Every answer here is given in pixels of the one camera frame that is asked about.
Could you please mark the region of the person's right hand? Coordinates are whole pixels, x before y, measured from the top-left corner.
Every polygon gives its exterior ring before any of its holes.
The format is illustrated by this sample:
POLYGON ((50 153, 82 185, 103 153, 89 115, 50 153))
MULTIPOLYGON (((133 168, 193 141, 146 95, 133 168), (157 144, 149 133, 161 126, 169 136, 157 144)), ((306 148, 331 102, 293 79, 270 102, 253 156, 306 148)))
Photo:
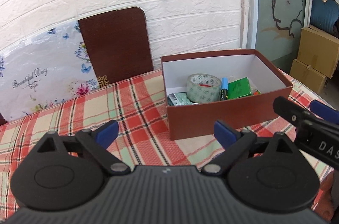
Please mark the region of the person's right hand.
POLYGON ((330 222, 334 215, 334 207, 331 197, 333 178, 334 171, 328 173, 320 183, 321 195, 314 209, 314 212, 327 222, 330 222))

